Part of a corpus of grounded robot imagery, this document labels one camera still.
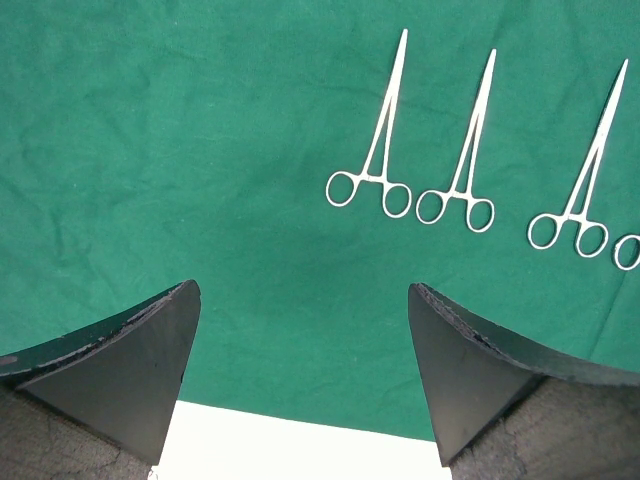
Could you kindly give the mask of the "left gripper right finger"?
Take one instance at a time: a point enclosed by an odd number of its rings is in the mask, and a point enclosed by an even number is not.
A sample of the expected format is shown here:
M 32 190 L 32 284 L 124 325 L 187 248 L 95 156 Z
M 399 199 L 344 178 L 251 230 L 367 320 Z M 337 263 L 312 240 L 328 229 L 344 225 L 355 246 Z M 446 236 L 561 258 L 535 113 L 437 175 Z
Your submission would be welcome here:
M 635 479 L 639 376 L 486 320 L 420 283 L 408 317 L 441 464 L 456 479 Z

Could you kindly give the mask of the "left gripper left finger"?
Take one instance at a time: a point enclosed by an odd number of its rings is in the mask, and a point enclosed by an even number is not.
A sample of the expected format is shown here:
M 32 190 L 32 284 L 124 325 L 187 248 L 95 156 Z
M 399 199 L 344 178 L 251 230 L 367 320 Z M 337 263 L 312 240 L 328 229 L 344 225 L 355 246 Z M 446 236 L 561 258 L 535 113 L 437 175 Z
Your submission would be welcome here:
M 201 311 L 193 280 L 1 357 L 4 479 L 146 479 Z

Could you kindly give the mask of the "steel forceps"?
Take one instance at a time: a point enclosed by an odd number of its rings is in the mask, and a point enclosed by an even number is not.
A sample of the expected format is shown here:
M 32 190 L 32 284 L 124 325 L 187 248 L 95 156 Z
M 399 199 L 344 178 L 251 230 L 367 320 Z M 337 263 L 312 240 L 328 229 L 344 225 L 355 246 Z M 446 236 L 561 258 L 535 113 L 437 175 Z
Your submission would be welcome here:
M 574 181 L 569 197 L 561 213 L 543 212 L 532 218 L 527 227 L 527 240 L 529 245 L 536 250 L 547 250 L 555 245 L 565 224 L 573 222 L 577 225 L 574 248 L 576 253 L 582 258 L 594 258 L 598 256 L 607 246 L 610 234 L 608 227 L 598 221 L 588 218 L 589 208 L 595 190 L 596 180 L 604 156 L 606 142 L 615 118 L 623 91 L 625 78 L 629 66 L 629 59 L 626 58 L 616 75 L 615 81 L 606 103 L 603 107 L 600 119 L 591 140 L 589 149 L 582 162 L 581 170 Z M 553 224 L 553 235 L 544 244 L 534 240 L 534 229 L 542 222 L 548 220 Z M 600 233 L 600 243 L 591 250 L 582 248 L 581 242 L 585 234 L 589 231 L 598 230 Z
M 410 210 L 413 201 L 413 194 L 410 187 L 402 182 L 392 182 L 388 177 L 390 163 L 390 147 L 394 124 L 396 119 L 397 104 L 399 92 L 404 71 L 406 50 L 408 44 L 409 30 L 404 28 L 400 34 L 398 47 L 395 53 L 393 66 L 391 69 L 389 81 L 387 83 L 385 95 L 382 101 L 381 109 L 378 115 L 376 126 L 372 135 L 372 140 L 365 157 L 361 170 L 358 173 L 337 170 L 330 175 L 325 185 L 325 198 L 330 205 L 336 208 L 343 208 L 351 203 L 359 191 L 362 183 L 378 184 L 382 189 L 381 208 L 384 214 L 392 219 L 404 217 Z M 382 166 L 378 174 L 371 172 L 373 157 L 380 142 L 381 136 L 384 136 L 382 151 Z M 351 182 L 351 191 L 349 196 L 342 201 L 335 200 L 331 195 L 332 184 L 339 177 L 347 178 Z M 407 201 L 403 209 L 399 212 L 392 212 L 388 207 L 388 195 L 392 190 L 403 190 L 406 193 Z
M 631 271 L 639 266 L 638 234 L 626 234 L 618 239 L 613 250 L 613 261 L 616 267 L 622 271 Z

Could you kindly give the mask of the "green surgical drape cloth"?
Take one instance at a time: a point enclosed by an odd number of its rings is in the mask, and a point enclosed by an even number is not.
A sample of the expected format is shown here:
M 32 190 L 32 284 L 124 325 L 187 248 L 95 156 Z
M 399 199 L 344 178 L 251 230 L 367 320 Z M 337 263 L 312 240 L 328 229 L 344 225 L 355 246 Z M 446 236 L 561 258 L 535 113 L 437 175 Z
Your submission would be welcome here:
M 409 30 L 387 217 L 332 173 L 367 155 Z M 497 50 L 470 231 L 447 190 Z M 186 279 L 202 313 L 185 401 L 431 436 L 407 318 L 422 282 L 570 355 L 639 366 L 639 274 L 537 251 L 529 221 L 559 212 L 622 62 L 589 208 L 613 239 L 639 228 L 635 1 L 5 1 L 1 5 L 1 350 L 11 353 Z

